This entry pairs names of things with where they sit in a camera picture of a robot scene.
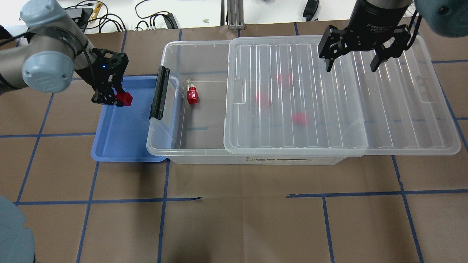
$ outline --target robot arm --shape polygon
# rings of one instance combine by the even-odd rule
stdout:
[[[338,57],[351,51],[375,50],[371,70],[375,72],[382,62],[399,58],[416,38],[422,17],[437,34],[446,37],[468,35],[467,0],[416,0],[417,11],[410,25],[398,25],[412,0],[357,0],[348,27],[339,30],[328,26],[319,43],[319,56],[325,59],[327,71]],[[416,14],[413,36],[410,30]],[[385,42],[394,38],[390,46]]]
[[[131,104],[121,84],[127,55],[95,48],[55,0],[30,0],[20,16],[29,27],[29,45],[0,51],[0,94],[27,86],[59,92],[75,71],[93,87],[92,102]]]

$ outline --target transparent lid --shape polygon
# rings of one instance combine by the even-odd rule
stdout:
[[[229,45],[224,146],[260,156],[450,155],[460,140],[427,48],[370,71],[374,52],[331,72],[321,36],[240,37]]]

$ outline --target blue grid line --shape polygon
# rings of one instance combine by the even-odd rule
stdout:
[[[308,198],[308,197],[363,197],[363,196],[393,196],[401,194],[399,191],[389,192],[349,192],[349,193],[321,193],[321,194],[290,194],[286,198]]]
[[[416,235],[416,229],[414,228],[413,218],[411,217],[410,206],[408,205],[408,200],[406,199],[405,189],[403,187],[403,182],[401,181],[400,170],[398,169],[398,164],[396,163],[396,158],[392,155],[393,166],[395,168],[396,178],[398,179],[398,184],[400,185],[403,203],[405,205],[406,215],[408,216],[409,227],[411,228],[411,233],[413,235],[414,244],[416,246],[417,256],[419,257],[419,262],[424,263],[423,253],[421,253],[421,248],[419,246],[419,241]]]
[[[38,136],[39,134],[0,135],[0,138],[31,138]]]
[[[335,256],[333,255],[333,245],[331,242],[330,223],[328,220],[327,201],[325,200],[325,196],[322,196],[322,204],[323,204],[323,216],[325,218],[325,228],[327,230],[327,240],[328,240],[328,250],[330,252],[330,261],[331,263],[335,263]]]
[[[432,61],[433,64],[463,63],[463,62],[468,62],[468,59],[460,59],[460,60],[436,60],[436,61]]]
[[[24,179],[21,184],[20,192],[18,193],[18,198],[16,199],[16,204],[20,202],[21,195],[23,195],[24,186],[26,185],[26,180],[28,179],[29,171],[31,170],[32,161],[34,159],[34,155],[36,154],[37,145],[39,144],[40,136],[42,134],[42,131],[44,130],[45,121],[47,120],[47,115],[49,114],[49,110],[51,109],[53,99],[54,99],[54,94],[52,93],[51,98],[49,99],[49,104],[47,105],[47,109],[45,110],[44,119],[42,120],[41,128],[39,129],[39,134],[36,139],[36,143],[34,144],[34,148],[32,150],[31,158],[29,159],[28,168],[26,169],[26,173],[24,174]]]
[[[468,193],[468,189],[447,189],[447,190],[414,190],[405,191],[406,195],[425,195],[425,194],[459,194]]]
[[[78,133],[55,133],[55,134],[41,134],[40,137],[66,137],[66,136],[87,136],[96,135],[95,132],[78,132]]]
[[[194,201],[199,200],[202,197],[192,197],[192,198],[183,198],[183,197],[170,197],[167,198],[168,202],[181,202],[181,201]],[[128,203],[157,203],[162,202],[163,198],[142,198],[142,199],[102,199],[102,200],[70,200],[70,201],[28,201],[28,202],[19,202],[17,205],[82,205],[82,204],[128,204]]]
[[[83,205],[87,204],[86,200],[76,201],[30,201],[30,202],[18,202],[16,205]]]
[[[125,31],[124,33],[124,40],[122,41],[122,47],[120,48],[120,53],[123,53],[124,52],[124,48],[125,48],[125,41],[127,40],[127,31]]]
[[[463,134],[463,131],[461,130],[460,124],[458,123],[458,119],[455,116],[455,112],[453,111],[453,108],[450,105],[450,102],[448,101],[447,95],[445,94],[445,91],[444,91],[444,87],[442,86],[442,83],[440,83],[440,80],[439,80],[439,85],[440,85],[440,89],[442,90],[442,94],[444,95],[445,102],[447,103],[448,110],[450,111],[450,115],[452,115],[452,119],[455,122],[455,126],[457,127],[458,133],[460,134],[461,141],[463,142],[463,145],[465,146],[465,150],[468,152],[468,143],[466,141],[465,135]]]
[[[294,30],[296,31],[296,36],[299,35],[299,30],[297,30],[297,23],[294,22]]]
[[[161,223],[159,225],[159,242],[158,242],[158,263],[161,263],[162,255],[162,237],[164,233],[164,219],[166,217],[166,201],[168,198],[168,183],[169,183],[169,166],[170,160],[166,160],[166,180],[164,182],[164,195],[162,201],[162,210],[161,210]]]
[[[457,130],[458,130],[458,132],[460,133],[461,141],[463,142],[463,145],[465,146],[465,150],[466,150],[467,153],[468,153],[468,143],[467,143],[467,140],[466,140],[466,138],[465,138],[465,134],[464,134],[463,131],[461,130],[460,123],[458,123],[458,121],[455,121],[455,126],[457,127]]]
[[[347,193],[312,193],[312,194],[290,194],[286,198],[316,198],[316,197],[365,197],[365,196],[395,196],[401,195],[423,195],[423,194],[456,194],[468,193],[468,189],[445,189],[445,190],[412,190],[412,191],[388,191],[388,192],[347,192]]]
[[[66,137],[66,136],[86,136],[96,135],[95,132],[78,133],[51,133],[51,134],[18,134],[18,135],[0,135],[0,138],[33,138],[33,137]]]
[[[97,171],[99,170],[99,162],[96,162],[96,168],[94,169],[93,182],[91,183],[91,190],[89,191],[88,205],[86,206],[85,220],[83,222],[83,229],[81,231],[80,245],[78,247],[78,254],[76,256],[76,263],[80,262],[81,251],[83,249],[83,242],[85,240],[86,226],[88,225],[89,210],[91,208],[91,200],[93,200],[94,186],[96,184]]]

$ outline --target red block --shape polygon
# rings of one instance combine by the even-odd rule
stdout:
[[[117,92],[116,98],[121,101],[124,106],[130,106],[132,104],[133,97],[128,92]]]
[[[190,87],[187,91],[187,101],[189,104],[198,103],[198,93],[195,87]]]
[[[305,113],[300,112],[300,113],[294,113],[292,115],[292,120],[301,125],[301,126],[306,126],[307,125],[307,116]]]

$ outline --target box handle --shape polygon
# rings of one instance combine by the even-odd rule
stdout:
[[[170,70],[165,66],[160,66],[158,69],[158,76],[156,77],[156,90],[154,91],[153,103],[151,104],[151,111],[149,118],[162,119],[164,112],[164,103],[166,101],[166,93],[168,90]]]

